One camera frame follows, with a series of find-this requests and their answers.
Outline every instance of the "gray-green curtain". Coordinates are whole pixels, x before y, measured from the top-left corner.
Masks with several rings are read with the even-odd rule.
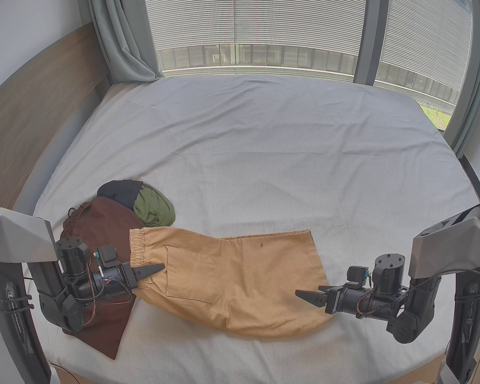
[[[163,77],[156,61],[144,0],[88,0],[88,3],[113,82],[155,81]]]
[[[480,0],[472,0],[472,45],[468,69],[458,103],[444,139],[458,158],[480,123]]]

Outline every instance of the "pocket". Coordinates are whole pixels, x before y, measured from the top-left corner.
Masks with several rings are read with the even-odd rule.
[[[169,247],[167,260],[168,297],[204,301],[218,299],[216,265],[210,256]]]

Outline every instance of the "wrinkled sheet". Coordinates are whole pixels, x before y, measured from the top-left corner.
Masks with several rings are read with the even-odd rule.
[[[407,285],[412,238],[478,203],[453,152],[410,96],[287,76],[187,76],[112,87],[35,215],[51,221],[57,239],[69,208],[113,179],[155,186],[175,206],[175,227],[209,236],[310,228],[333,285],[345,282],[350,265],[372,269],[387,252],[406,256]],[[33,315],[47,357],[98,383],[384,383],[443,353],[454,281],[442,279],[434,320],[407,345],[385,331],[385,322],[344,313],[299,337],[254,338],[137,300],[113,361],[64,335],[38,305]]]

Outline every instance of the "brown shorts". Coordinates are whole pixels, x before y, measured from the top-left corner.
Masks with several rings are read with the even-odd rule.
[[[251,336],[291,336],[329,318],[295,296],[328,285],[309,230],[218,239],[180,228],[130,231],[132,267],[164,263],[135,294],[183,319]]]

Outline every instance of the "bed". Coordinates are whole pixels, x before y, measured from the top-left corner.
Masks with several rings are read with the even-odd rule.
[[[401,253],[408,264],[415,235],[478,203],[454,153],[410,96],[289,76],[112,86],[34,215],[49,220],[58,238],[70,207],[119,179],[156,186],[175,206],[174,226],[206,235],[309,228],[330,284],[343,284],[350,265],[373,267],[383,253]],[[434,320],[408,345],[384,322],[347,314],[302,336],[252,338],[137,300],[115,360],[48,323],[34,284],[28,291],[47,358],[97,383],[380,384],[444,352],[454,282],[443,278]]]

